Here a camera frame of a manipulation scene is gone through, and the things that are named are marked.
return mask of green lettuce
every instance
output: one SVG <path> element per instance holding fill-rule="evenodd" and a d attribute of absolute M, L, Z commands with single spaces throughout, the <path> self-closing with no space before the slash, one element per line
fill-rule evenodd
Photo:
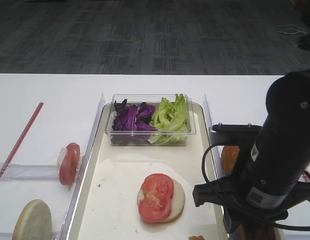
<path fill-rule="evenodd" d="M 161 132 L 180 131 L 187 132 L 187 103 L 183 94 L 176 94 L 175 102 L 169 102 L 162 98 L 158 110 L 152 115 L 150 125 L 156 127 Z M 151 144 L 163 145 L 168 142 L 178 143 L 186 141 L 186 135 L 164 135 L 154 134 L 148 141 Z"/>

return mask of gray carpet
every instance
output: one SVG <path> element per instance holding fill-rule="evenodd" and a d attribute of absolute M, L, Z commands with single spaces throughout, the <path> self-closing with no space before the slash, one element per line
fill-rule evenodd
<path fill-rule="evenodd" d="M 281 75 L 310 68 L 289 24 L 288 0 L 0 0 L 0 73 Z"/>

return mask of red straw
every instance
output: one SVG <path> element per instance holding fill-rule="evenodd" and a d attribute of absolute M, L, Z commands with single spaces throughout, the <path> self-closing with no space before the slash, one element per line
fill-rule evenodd
<path fill-rule="evenodd" d="M 4 173 L 5 173 L 5 171 L 6 171 L 7 167 L 8 167 L 8 165 L 9 165 L 9 163 L 11 162 L 11 160 L 12 160 L 13 157 L 14 157 L 14 155 L 16 154 L 16 152 L 17 152 L 17 150 L 18 150 L 20 144 L 23 142 L 23 140 L 24 140 L 24 138 L 25 138 L 27 132 L 29 131 L 31 125 L 34 123 L 34 121 L 35 121 L 36 117 L 38 116 L 38 114 L 39 114 L 41 108 L 43 107 L 43 105 L 44 105 L 43 102 L 39 103 L 38 107 L 36 108 L 34 114 L 33 114 L 32 117 L 31 117 L 31 119 L 30 119 L 29 122 L 27 123 L 27 125 L 26 125 L 24 131 L 21 133 L 21 135 L 20 135 L 18 141 L 16 142 L 14 148 L 11 150 L 9 156 L 7 157 L 7 160 L 5 161 L 5 163 L 4 163 L 4 165 L 3 165 L 3 168 L 1 169 L 1 172 L 0 172 L 0 179 L 1 179 L 1 177 L 4 175 Z"/>

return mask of black mount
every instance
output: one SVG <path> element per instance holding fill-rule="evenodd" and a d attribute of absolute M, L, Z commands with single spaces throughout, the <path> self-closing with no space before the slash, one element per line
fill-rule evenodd
<path fill-rule="evenodd" d="M 236 186 L 238 181 L 238 173 L 242 165 L 250 154 L 250 149 L 254 144 L 257 134 L 261 127 L 256 125 L 214 125 L 209 130 L 210 143 L 232 143 L 238 145 L 240 152 L 229 176 L 211 182 L 213 189 L 219 193 L 222 199 L 229 203 L 232 207 L 224 206 L 223 223 L 227 233 L 233 233 L 241 224 L 253 222 L 253 220 L 245 214 L 238 212 L 236 209 L 242 209 L 251 215 L 259 217 L 263 220 L 274 222 L 283 220 L 288 217 L 287 210 L 305 200 L 310 202 L 310 183 L 297 182 L 293 189 L 289 192 L 285 200 L 279 207 L 272 210 L 265 210 L 253 207 L 246 203 L 240 196 Z M 204 203 L 213 203 L 223 205 L 220 198 L 214 194 L 210 185 L 196 185 L 193 191 L 193 198 L 196 207 Z"/>

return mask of tomato slice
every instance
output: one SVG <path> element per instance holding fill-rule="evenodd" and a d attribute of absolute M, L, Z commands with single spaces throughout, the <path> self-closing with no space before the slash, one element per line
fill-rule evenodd
<path fill-rule="evenodd" d="M 145 222 L 158 223 L 170 215 L 171 199 L 161 195 L 147 196 L 139 203 L 138 211 Z"/>
<path fill-rule="evenodd" d="M 174 182 L 173 180 L 162 173 L 154 173 L 145 178 L 141 189 L 146 194 L 160 194 L 169 198 L 174 194 Z"/>
<path fill-rule="evenodd" d="M 74 142 L 69 144 L 67 150 L 67 154 L 59 170 L 59 181 L 62 185 L 71 185 L 75 181 L 80 158 L 80 148 L 78 144 Z"/>
<path fill-rule="evenodd" d="M 145 195 L 138 206 L 142 220 L 148 223 L 165 220 L 171 212 L 173 180 L 165 174 L 154 173 L 145 178 L 141 189 Z"/>

